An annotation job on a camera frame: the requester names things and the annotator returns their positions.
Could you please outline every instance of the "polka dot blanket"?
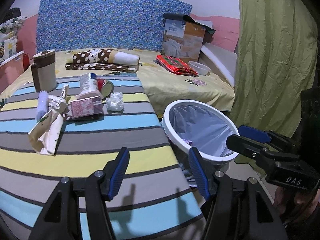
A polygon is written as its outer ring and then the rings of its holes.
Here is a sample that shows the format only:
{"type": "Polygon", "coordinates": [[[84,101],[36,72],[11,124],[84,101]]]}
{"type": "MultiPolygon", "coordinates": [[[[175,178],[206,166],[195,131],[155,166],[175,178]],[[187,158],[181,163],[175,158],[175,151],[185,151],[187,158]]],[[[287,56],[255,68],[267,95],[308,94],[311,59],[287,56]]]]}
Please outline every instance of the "polka dot blanket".
{"type": "Polygon", "coordinates": [[[73,55],[66,69],[98,69],[136,72],[140,57],[115,49],[91,49],[73,55]]]}

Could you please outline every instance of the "product packaging box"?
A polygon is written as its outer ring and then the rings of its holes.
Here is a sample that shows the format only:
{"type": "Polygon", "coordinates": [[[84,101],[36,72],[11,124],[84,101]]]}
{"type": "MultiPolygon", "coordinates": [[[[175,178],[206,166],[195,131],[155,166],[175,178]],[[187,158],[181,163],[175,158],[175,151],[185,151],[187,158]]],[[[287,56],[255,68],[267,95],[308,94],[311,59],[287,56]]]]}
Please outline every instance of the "product packaging box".
{"type": "Polygon", "coordinates": [[[205,30],[203,25],[166,19],[161,54],[179,58],[185,63],[197,62],[205,30]]]}

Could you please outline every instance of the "plastic bowl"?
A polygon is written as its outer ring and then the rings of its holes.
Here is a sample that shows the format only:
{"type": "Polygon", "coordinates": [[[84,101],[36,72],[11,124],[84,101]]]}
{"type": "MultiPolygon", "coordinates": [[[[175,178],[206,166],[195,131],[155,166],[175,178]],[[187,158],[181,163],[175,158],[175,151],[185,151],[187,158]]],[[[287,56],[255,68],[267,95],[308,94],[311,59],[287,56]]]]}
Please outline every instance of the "plastic bowl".
{"type": "Polygon", "coordinates": [[[195,61],[189,61],[188,65],[191,68],[193,68],[195,71],[197,71],[199,75],[203,75],[203,76],[206,76],[210,70],[210,68],[207,67],[206,65],[203,65],[203,64],[201,64],[199,62],[195,62],[195,61]]]}

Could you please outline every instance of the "tissue box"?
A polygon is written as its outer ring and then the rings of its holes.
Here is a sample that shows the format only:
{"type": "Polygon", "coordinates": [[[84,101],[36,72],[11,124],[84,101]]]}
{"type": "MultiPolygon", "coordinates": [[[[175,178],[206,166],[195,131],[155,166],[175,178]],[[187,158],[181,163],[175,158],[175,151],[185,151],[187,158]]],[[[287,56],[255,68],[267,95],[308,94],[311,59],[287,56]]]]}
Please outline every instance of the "tissue box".
{"type": "Polygon", "coordinates": [[[73,100],[70,102],[72,118],[103,113],[100,96],[73,100]]]}
{"type": "Polygon", "coordinates": [[[204,34],[204,26],[166,19],[161,54],[179,58],[185,63],[198,62],[204,34]]]}

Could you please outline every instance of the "can lid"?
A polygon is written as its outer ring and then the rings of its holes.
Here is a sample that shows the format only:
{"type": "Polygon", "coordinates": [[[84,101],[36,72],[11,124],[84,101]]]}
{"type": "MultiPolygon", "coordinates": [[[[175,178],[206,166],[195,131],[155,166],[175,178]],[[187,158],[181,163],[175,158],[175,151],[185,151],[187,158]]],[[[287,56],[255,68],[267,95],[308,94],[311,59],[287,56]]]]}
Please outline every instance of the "can lid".
{"type": "Polygon", "coordinates": [[[44,57],[47,57],[47,56],[53,55],[53,54],[55,54],[55,50],[48,49],[48,50],[45,50],[45,51],[42,51],[42,52],[35,54],[33,57],[34,58],[44,58],[44,57]]]}
{"type": "Polygon", "coordinates": [[[108,97],[113,92],[113,83],[107,81],[103,84],[100,93],[103,95],[104,98],[108,97]]]}

